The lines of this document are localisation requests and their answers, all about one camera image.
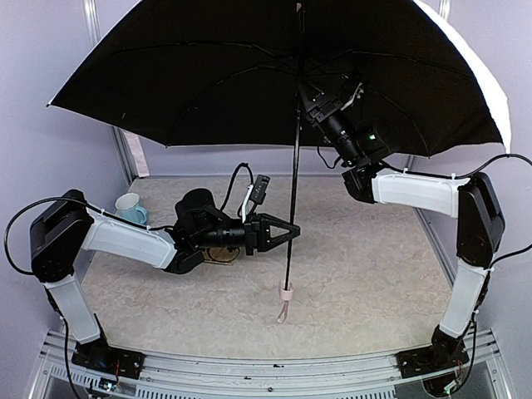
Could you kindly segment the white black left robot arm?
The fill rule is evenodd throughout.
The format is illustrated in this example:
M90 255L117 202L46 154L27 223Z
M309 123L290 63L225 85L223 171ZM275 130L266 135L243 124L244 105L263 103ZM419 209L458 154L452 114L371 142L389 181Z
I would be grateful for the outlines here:
M177 220L157 230L134 224L85 201L69 190L30 227L31 267L80 344L103 336L96 315L76 279L73 263L80 250L100 251L185 274L203 263L203 249L240 248L267 252L300 235L300 228L270 214L232 219L217 209L212 193L191 190L175 206Z

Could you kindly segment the pink and black umbrella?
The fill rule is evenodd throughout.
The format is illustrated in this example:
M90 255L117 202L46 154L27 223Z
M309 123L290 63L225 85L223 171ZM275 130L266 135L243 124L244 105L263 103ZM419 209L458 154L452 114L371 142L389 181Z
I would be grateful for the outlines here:
M332 147L307 121L298 82L340 98L355 72L364 94L344 113L355 128L387 121L390 155L510 143L499 83L420 1L141 1L51 105L168 147Z

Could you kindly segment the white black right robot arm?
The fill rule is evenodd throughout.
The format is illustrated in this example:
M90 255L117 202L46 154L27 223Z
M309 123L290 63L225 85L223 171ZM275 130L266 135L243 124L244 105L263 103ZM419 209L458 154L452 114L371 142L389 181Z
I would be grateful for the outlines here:
M431 349L452 353L462 341L490 278L505 220L487 174L437 177L394 171L385 157L397 150L395 131L383 120L355 128L345 105L333 92L310 80L298 82L298 95L309 123L336 150L345 167L348 193L369 204L401 204L456 219L458 268L451 299L433 332Z

